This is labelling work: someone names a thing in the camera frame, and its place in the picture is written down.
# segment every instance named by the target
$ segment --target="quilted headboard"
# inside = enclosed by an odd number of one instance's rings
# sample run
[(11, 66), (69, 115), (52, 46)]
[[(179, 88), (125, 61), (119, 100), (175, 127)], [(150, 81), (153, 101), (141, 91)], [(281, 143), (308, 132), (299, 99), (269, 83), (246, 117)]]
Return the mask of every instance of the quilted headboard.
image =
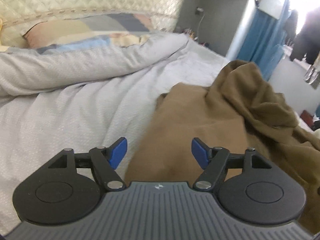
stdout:
[(25, 47), (20, 33), (46, 20), (91, 14), (147, 12), (157, 29), (173, 30), (183, 0), (0, 0), (2, 45)]

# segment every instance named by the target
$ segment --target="brown blanket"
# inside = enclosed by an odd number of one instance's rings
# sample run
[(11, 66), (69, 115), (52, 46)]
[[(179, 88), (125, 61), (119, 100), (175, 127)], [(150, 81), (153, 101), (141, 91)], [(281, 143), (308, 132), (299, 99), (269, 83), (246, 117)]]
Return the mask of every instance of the brown blanket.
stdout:
[[(233, 61), (211, 87), (177, 84), (159, 98), (125, 180), (192, 184), (202, 173), (191, 153), (194, 137), (233, 153), (252, 146), (304, 187), (307, 205), (300, 223), (316, 233), (320, 231), (320, 140), (297, 125), (282, 94), (273, 92), (256, 65)], [(232, 170), (229, 176), (238, 173)]]

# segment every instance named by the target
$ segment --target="gray gripper base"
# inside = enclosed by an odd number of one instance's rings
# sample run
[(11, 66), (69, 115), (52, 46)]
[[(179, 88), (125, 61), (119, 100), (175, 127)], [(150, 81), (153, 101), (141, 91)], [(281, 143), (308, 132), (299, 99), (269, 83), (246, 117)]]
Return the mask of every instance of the gray gripper base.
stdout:
[(122, 192), (107, 193), (88, 216), (62, 226), (22, 222), (8, 240), (162, 240), (252, 239), (310, 240), (297, 223), (258, 227), (231, 217), (210, 193), (186, 182), (133, 182)]

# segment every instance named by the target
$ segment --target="gray wall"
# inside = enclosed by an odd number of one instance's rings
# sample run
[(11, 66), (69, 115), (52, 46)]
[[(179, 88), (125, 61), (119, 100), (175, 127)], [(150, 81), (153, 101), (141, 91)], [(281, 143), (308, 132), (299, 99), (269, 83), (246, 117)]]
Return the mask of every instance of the gray wall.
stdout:
[(181, 29), (191, 28), (194, 31), (200, 20), (199, 15), (195, 14), (196, 7), (200, 7), (200, 0), (184, 0), (179, 19), (177, 22), (177, 27)]
[(205, 17), (200, 27), (200, 42), (225, 56), (236, 33), (248, 0), (201, 0)]
[(210, 44), (210, 49), (226, 56), (236, 34), (248, 0), (184, 0), (177, 26), (197, 29), (200, 17), (197, 6), (204, 9), (199, 41)]

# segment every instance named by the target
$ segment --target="pillowcase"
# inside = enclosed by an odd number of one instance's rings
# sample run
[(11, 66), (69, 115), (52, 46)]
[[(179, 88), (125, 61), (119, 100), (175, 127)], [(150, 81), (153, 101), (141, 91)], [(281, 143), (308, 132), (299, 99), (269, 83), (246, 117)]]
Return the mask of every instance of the pillowcase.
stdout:
[(127, 47), (141, 44), (141, 41), (146, 40), (143, 35), (152, 29), (150, 18), (144, 14), (119, 13), (39, 23), (24, 37), (33, 49), (52, 44), (69, 44), (101, 35), (108, 35), (114, 44)]
[(110, 35), (99, 35), (92, 38), (75, 41), (68, 44), (51, 44), (47, 47), (37, 49), (23, 49), (17, 47), (1, 46), (0, 53), (19, 53), (29, 55), (52, 55), (67, 51), (81, 51), (93, 49), (96, 47), (108, 47), (111, 44), (118, 47), (128, 47), (131, 45), (142, 45), (149, 39), (149, 35), (141, 35), (140, 37), (129, 34), (126, 36), (110, 37)]

